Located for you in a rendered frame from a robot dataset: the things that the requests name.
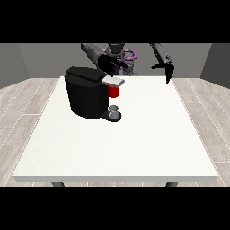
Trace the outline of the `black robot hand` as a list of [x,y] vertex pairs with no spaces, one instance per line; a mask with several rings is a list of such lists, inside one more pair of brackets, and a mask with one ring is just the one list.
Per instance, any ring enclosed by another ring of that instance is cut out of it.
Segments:
[[128,65],[126,63],[104,54],[99,56],[97,62],[98,67],[101,69],[101,71],[105,72],[107,75],[110,76],[113,76],[115,74],[116,66],[128,68]]
[[159,63],[154,64],[152,69],[163,68],[165,70],[166,83],[169,84],[170,80],[173,77],[174,65],[172,63]]

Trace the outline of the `pale grey machine lid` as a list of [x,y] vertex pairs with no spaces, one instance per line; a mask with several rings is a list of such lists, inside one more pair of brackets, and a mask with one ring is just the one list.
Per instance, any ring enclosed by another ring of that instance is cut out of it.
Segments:
[[111,77],[109,75],[106,75],[102,79],[102,84],[108,85],[110,87],[120,87],[125,83],[124,79],[120,79],[118,77]]

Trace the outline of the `red pod holder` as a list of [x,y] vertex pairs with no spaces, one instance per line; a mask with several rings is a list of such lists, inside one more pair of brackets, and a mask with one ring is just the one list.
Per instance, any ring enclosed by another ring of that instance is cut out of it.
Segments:
[[110,98],[116,98],[119,96],[119,87],[107,86],[108,96]]

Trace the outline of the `black coffee machine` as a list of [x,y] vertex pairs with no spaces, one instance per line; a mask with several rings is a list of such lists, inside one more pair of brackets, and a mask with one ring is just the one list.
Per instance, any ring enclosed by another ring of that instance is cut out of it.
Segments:
[[73,113],[86,119],[106,119],[110,122],[121,120],[109,118],[108,85],[102,84],[107,74],[88,67],[72,66],[66,71],[66,90]]

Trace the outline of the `small grey cup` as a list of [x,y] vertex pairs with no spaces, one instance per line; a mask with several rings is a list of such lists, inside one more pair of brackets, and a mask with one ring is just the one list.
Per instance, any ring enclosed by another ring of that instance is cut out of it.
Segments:
[[108,112],[110,119],[117,119],[119,117],[119,107],[117,105],[111,105],[108,108]]

